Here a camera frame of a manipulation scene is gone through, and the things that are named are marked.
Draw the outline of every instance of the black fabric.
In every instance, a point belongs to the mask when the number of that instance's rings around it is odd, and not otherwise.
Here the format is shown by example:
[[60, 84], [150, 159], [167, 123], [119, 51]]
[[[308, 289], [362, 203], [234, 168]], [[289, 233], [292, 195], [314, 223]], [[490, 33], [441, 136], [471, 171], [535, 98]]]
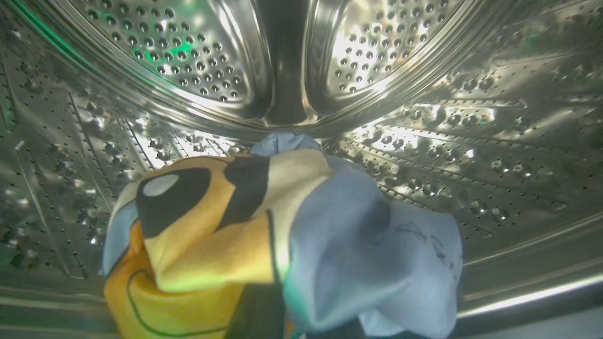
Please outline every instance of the black fabric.
[[235, 191], [215, 232], [251, 218], [264, 201], [269, 167], [270, 158], [237, 157], [224, 169], [224, 175], [235, 186]]
[[224, 339], [282, 339], [285, 304], [280, 285], [247, 285]]
[[367, 339], [358, 318], [341, 325], [331, 331], [322, 333], [307, 333], [307, 339]]
[[211, 180], [207, 168], [186, 168], [166, 173], [178, 175], [178, 181], [157, 197], [142, 192], [145, 184], [159, 177], [145, 179], [138, 186], [136, 208], [144, 238], [153, 238], [190, 211], [205, 196]]
[[270, 263], [272, 264], [272, 277], [275, 284], [280, 284], [279, 269], [276, 267], [276, 244], [274, 239], [274, 217], [272, 210], [266, 212], [268, 214], [268, 231], [270, 233]]

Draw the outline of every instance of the white spot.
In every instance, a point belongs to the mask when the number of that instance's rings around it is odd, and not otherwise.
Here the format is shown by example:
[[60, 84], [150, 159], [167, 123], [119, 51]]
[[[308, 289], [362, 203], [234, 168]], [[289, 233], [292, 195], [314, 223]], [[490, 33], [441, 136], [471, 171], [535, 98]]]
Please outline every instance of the white spot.
[[157, 197], [162, 195], [170, 187], [178, 181], [180, 177], [178, 174], [167, 174], [165, 176], [157, 177], [145, 184], [142, 189], [142, 193], [147, 197]]

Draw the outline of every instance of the embossed drum pattern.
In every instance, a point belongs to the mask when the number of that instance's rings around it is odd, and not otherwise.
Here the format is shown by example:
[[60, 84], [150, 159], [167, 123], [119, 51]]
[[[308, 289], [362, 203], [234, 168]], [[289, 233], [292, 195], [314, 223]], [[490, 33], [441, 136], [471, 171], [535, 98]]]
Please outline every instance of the embossed drum pattern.
[[309, 133], [458, 221], [459, 316], [603, 281], [598, 1], [2, 1], [0, 336], [118, 338], [121, 189]]

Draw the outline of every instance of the light blue fabric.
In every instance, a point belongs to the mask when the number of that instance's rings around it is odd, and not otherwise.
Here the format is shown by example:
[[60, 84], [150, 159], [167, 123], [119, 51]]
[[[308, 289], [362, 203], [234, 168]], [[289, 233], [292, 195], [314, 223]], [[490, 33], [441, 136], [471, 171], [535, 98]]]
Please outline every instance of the light blue fabric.
[[130, 246], [130, 230], [138, 219], [136, 202], [131, 201], [115, 213], [103, 248], [103, 275], [107, 276]]
[[[321, 147], [273, 133], [251, 151], [272, 156]], [[448, 214], [388, 203], [364, 170], [325, 155], [337, 173], [300, 207], [283, 295], [300, 329], [320, 332], [359, 317], [371, 336], [407, 329], [446, 338], [456, 322], [461, 238]]]
[[251, 154], [255, 156], [271, 157], [287, 151], [304, 149], [323, 150], [323, 147], [306, 134], [295, 134], [291, 132], [272, 132], [264, 140], [258, 142], [251, 148]]

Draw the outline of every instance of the towel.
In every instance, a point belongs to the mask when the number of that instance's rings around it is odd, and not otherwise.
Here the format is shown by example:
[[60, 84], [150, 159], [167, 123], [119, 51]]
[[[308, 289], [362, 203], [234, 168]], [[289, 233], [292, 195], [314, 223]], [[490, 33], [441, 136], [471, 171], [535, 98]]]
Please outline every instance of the towel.
[[285, 132], [128, 184], [103, 253], [107, 304], [136, 339], [283, 339], [287, 319], [308, 339], [446, 338], [462, 266], [450, 215], [386, 200], [360, 166]]

